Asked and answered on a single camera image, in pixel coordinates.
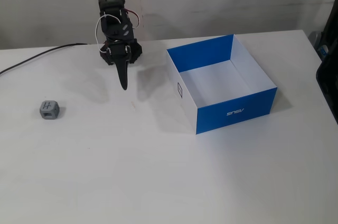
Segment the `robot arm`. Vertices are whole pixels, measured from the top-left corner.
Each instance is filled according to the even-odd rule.
[[[125,3],[126,0],[99,0],[101,27],[107,38],[100,55],[108,65],[116,65],[124,90],[128,88],[128,65],[142,54]]]

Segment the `white table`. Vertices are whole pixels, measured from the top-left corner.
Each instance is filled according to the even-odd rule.
[[[279,88],[268,116],[193,134],[164,50],[123,91],[95,45],[0,77],[0,223],[337,223],[338,125],[303,31],[239,35]],[[47,48],[0,51],[1,70]],[[39,107],[56,100],[60,119]]]

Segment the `blue and white box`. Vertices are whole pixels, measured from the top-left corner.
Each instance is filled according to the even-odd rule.
[[[235,35],[168,49],[167,67],[196,134],[270,113],[277,87]]]

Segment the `gray cube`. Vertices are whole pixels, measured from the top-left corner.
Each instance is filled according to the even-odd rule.
[[[59,104],[56,101],[44,101],[40,107],[40,114],[43,119],[57,119],[60,113]]]

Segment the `asus logo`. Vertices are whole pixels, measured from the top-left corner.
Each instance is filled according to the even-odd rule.
[[[239,109],[239,110],[235,110],[235,111],[233,111],[233,112],[228,112],[227,113],[227,116],[230,116],[230,115],[232,115],[232,114],[236,114],[236,113],[240,113],[240,112],[242,112],[244,109]]]

